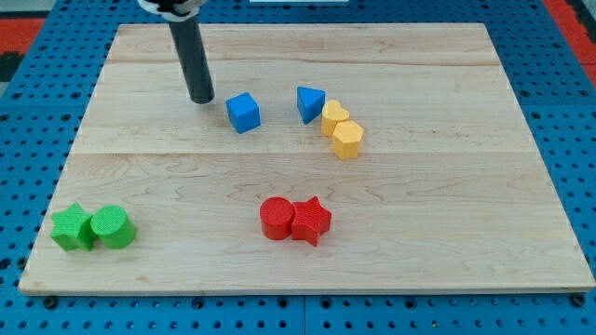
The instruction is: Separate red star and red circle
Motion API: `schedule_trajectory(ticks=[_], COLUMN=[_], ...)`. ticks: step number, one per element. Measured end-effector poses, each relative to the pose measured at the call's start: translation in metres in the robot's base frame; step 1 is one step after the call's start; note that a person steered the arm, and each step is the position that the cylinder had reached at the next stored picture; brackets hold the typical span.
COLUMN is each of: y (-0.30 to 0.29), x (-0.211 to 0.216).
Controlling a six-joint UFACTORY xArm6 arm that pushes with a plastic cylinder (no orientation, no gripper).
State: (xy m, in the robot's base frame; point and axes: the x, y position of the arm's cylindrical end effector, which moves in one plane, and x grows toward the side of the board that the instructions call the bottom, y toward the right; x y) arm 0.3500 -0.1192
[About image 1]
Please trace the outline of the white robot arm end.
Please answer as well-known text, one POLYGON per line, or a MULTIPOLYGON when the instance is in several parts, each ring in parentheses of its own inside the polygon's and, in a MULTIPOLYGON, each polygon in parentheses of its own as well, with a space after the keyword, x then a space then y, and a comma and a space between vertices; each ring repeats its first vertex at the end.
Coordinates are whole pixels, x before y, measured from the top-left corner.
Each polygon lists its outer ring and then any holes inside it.
POLYGON ((182 22, 196 17, 207 0, 138 0, 145 11, 164 20, 182 22))

